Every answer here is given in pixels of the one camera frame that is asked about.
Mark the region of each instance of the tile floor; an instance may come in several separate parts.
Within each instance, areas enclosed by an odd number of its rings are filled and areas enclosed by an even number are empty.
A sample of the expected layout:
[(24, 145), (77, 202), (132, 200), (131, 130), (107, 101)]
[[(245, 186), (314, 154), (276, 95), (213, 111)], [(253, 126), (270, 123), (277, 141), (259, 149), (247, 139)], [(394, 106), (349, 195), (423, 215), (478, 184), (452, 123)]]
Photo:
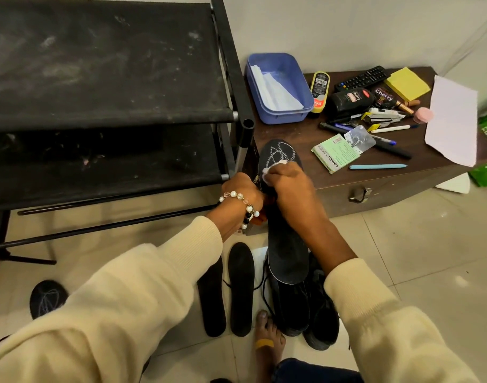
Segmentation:
[[(8, 239), (23, 238), (122, 220), (214, 202), (216, 186), (130, 199), (117, 203), (11, 219)], [(108, 260), (141, 242), (161, 244), (194, 216), (160, 220), (48, 243), (14, 248), (15, 255), (47, 258), (54, 267), (0, 263), (0, 337), (30, 322), (28, 299), (33, 286), (52, 278), (70, 292)], [(419, 306), (437, 324), (449, 346), (487, 382), (487, 188), (471, 188), (468, 195), (430, 189), (396, 205), (335, 218), (334, 223), (356, 254), (405, 303)], [(256, 283), (261, 278), (266, 234), (232, 236), (253, 251)], [(230, 290), (224, 288), (229, 322)], [(264, 307), (259, 291), (254, 311)], [(252, 338), (238, 338), (229, 329), (217, 339), (203, 330), (199, 299), (180, 325), (164, 337), (143, 382), (208, 382), (225, 377), (254, 381)], [(356, 369), (348, 350), (348, 334), (341, 326), (335, 346), (312, 350), (303, 337), (288, 338), (285, 357), (311, 363)]]

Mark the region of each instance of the bracelet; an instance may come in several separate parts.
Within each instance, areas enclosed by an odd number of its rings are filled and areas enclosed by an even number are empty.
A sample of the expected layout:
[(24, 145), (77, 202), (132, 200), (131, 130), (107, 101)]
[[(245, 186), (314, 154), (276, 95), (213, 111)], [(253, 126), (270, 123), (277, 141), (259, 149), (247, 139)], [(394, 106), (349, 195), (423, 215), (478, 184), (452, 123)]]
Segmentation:
[(222, 203), (224, 201), (224, 199), (226, 199), (228, 197), (237, 198), (238, 200), (242, 200), (243, 203), (246, 205), (245, 218), (243, 219), (243, 223), (242, 223), (239, 231), (245, 230), (247, 228), (247, 225), (250, 223), (251, 219), (253, 217), (257, 218), (259, 216), (259, 211), (255, 210), (254, 207), (252, 206), (252, 204), (249, 204), (249, 200), (244, 199), (244, 195), (242, 195), (241, 193), (236, 193), (236, 191), (225, 192), (224, 195), (222, 195), (219, 198), (219, 200), (218, 200), (219, 203)]

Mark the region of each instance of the person's right hand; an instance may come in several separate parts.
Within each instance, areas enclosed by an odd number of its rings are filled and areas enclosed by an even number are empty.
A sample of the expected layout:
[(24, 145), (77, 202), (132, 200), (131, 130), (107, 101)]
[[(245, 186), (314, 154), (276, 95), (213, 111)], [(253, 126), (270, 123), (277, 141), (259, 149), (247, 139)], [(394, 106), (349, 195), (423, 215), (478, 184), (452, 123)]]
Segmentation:
[(295, 161), (274, 165), (265, 179), (277, 192), (282, 215), (301, 237), (328, 220), (315, 186)]

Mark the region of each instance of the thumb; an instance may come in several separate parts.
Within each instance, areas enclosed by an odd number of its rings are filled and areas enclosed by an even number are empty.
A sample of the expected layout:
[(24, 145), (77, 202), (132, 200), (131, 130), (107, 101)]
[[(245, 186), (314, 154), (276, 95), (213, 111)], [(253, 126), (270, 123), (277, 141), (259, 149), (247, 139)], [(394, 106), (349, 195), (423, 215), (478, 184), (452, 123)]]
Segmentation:
[(275, 187), (279, 180), (281, 180), (282, 175), (276, 173), (267, 173), (264, 177), (266, 183), (271, 186)]

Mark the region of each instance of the blue plastic container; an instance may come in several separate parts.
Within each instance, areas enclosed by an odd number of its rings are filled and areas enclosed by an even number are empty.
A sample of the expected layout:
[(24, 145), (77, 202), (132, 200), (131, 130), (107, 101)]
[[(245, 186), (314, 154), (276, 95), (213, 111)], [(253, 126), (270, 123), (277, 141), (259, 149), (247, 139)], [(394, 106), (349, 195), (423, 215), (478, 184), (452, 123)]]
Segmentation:
[[(262, 73), (270, 73), (288, 92), (304, 106), (300, 110), (273, 111), (265, 107), (251, 71), (259, 66)], [(269, 125), (300, 122), (313, 109), (315, 100), (299, 64), (288, 53), (254, 53), (247, 59), (246, 77), (261, 120)]]

